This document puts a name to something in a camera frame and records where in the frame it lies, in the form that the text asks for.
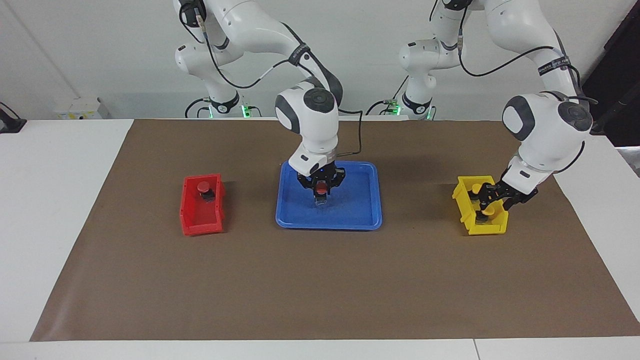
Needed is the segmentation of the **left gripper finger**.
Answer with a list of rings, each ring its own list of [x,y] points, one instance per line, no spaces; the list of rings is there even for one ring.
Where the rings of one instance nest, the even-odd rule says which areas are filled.
[[[501,185],[482,183],[478,191],[479,208],[482,214],[494,214],[490,205],[501,200]]]
[[[518,190],[510,190],[505,194],[505,201],[503,201],[503,209],[509,211],[511,207],[517,204],[525,204],[530,199],[534,198],[538,194],[538,189],[533,189],[530,194],[524,194]]]

